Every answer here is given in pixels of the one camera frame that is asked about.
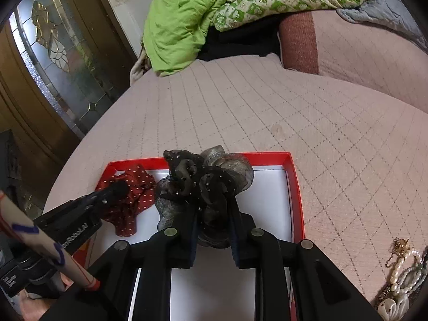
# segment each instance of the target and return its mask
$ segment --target black device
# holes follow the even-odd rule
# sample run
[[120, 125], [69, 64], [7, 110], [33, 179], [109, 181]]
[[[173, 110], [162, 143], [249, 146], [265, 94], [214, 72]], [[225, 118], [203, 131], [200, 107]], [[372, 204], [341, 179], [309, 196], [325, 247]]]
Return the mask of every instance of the black device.
[[[100, 227], [106, 207], [127, 196], [125, 181], [68, 201], [34, 220], [49, 237], [73, 254]], [[58, 298], [61, 291], [57, 281], [51, 280], [56, 269], [33, 250], [16, 239], [0, 233], [0, 286], [10, 297], [26, 288], [44, 298]]]
[[[253, 218], [228, 198], [228, 233], [240, 269], [255, 268], [255, 320], [291, 320], [284, 267], [290, 268], [297, 320], [382, 321], [376, 310], [310, 240], [291, 243], [256, 228]], [[170, 319], [171, 269], [189, 269], [195, 259], [200, 224], [197, 208], [174, 218], [173, 225], [149, 240], [114, 243], [90, 268], [100, 290], [72, 286], [41, 321], [128, 320], [136, 275], [141, 268], [132, 320]]]

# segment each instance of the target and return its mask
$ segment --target pearl necklace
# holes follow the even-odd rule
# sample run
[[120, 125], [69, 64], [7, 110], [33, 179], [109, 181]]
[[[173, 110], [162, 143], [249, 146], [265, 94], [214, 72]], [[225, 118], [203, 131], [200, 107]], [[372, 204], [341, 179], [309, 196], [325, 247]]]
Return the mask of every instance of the pearl necklace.
[[[418, 266], [406, 269], [405, 273], [400, 277], [400, 281], [399, 281], [400, 270], [403, 267], [403, 264], [406, 261], [406, 259], [412, 255], [415, 256], [415, 261], [418, 264]], [[419, 251], [415, 249], [408, 249], [407, 252], [403, 255], [403, 257], [400, 257], [397, 260], [397, 262], [395, 263], [394, 270], [392, 271], [391, 278], [389, 279], [389, 282], [391, 283], [391, 291], [394, 296], [397, 296], [400, 292], [407, 294], [410, 291], [413, 291], [415, 289], [417, 283], [419, 283], [418, 280], [422, 276], [421, 263], [422, 263], [422, 255], [420, 254]], [[408, 275], [408, 273], [410, 273], [410, 271], [414, 271], [414, 270], [419, 270], [419, 271], [415, 274], [415, 277], [412, 280], [412, 282], [408, 286], [403, 288], [402, 284], [406, 279], [406, 276]]]

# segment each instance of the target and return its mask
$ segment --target green comforter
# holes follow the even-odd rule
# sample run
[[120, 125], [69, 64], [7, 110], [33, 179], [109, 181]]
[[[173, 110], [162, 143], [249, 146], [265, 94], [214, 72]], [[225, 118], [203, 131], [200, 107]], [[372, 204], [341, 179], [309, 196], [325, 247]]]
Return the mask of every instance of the green comforter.
[[[215, 22], [216, 28], [224, 30], [238, 26], [234, 18], [236, 12], [234, 14], [231, 10], [231, 8], [235, 10], [239, 8], [236, 1], [244, 0], [232, 0], [232, 2], [231, 0], [153, 0], [143, 36], [143, 44], [153, 69], [161, 76], [167, 76], [193, 62], [205, 43], [212, 21]], [[339, 4], [338, 7], [349, 6], [349, 0], [346, 0], [347, 5], [341, 5], [338, 0], [335, 1]], [[356, 7], [363, 1], [354, 2], [350, 7]], [[258, 18], [254, 15], [249, 16], [248, 8], [246, 13], [247, 19], [239, 21], [240, 24], [265, 16], [264, 13]]]

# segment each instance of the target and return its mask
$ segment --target metal screw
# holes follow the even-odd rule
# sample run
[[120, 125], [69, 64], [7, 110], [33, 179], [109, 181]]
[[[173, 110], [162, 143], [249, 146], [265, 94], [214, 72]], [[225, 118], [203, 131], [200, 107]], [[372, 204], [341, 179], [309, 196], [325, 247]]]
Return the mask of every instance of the metal screw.
[[255, 237], [261, 237], [264, 233], [265, 233], [264, 230], [261, 228], [251, 229], [251, 234]]
[[302, 247], [306, 250], [310, 250], [311, 248], [314, 247], [314, 243], [311, 240], [307, 240], [307, 239], [302, 240], [300, 242], [300, 245], [302, 245]]
[[118, 251], [124, 250], [128, 246], [128, 242], [125, 240], [119, 240], [114, 243], [114, 248]]
[[177, 229], [175, 228], [167, 228], [163, 231], [163, 233], [167, 236], [167, 237], [173, 237], [174, 235], [177, 234]]

